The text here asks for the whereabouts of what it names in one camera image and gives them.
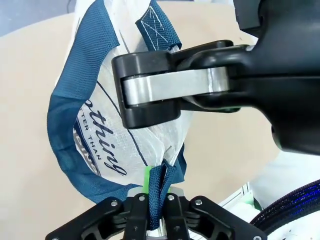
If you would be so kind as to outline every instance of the screw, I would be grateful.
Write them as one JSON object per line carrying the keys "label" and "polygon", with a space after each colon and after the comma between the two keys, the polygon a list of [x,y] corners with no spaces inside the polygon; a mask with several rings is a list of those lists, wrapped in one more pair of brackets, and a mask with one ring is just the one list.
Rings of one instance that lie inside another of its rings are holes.
{"label": "screw", "polygon": [[202,204],[202,201],[200,199],[195,200],[195,205],[199,206]]}
{"label": "screw", "polygon": [[112,207],[115,207],[115,206],[117,206],[117,205],[118,205],[118,202],[117,202],[117,201],[112,201],[112,202],[111,202],[111,206],[112,206]]}
{"label": "screw", "polygon": [[169,195],[169,196],[168,196],[168,199],[169,199],[169,201],[172,201],[173,199],[175,199],[175,197],[172,196],[172,195]]}

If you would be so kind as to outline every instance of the green object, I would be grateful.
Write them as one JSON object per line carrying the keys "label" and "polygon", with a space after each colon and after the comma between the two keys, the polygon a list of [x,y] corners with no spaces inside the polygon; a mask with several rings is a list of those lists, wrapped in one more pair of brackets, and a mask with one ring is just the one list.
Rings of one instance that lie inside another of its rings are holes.
{"label": "green object", "polygon": [[146,166],[144,170],[144,181],[142,186],[142,192],[144,194],[149,194],[149,179],[150,179],[150,170],[153,166]]}

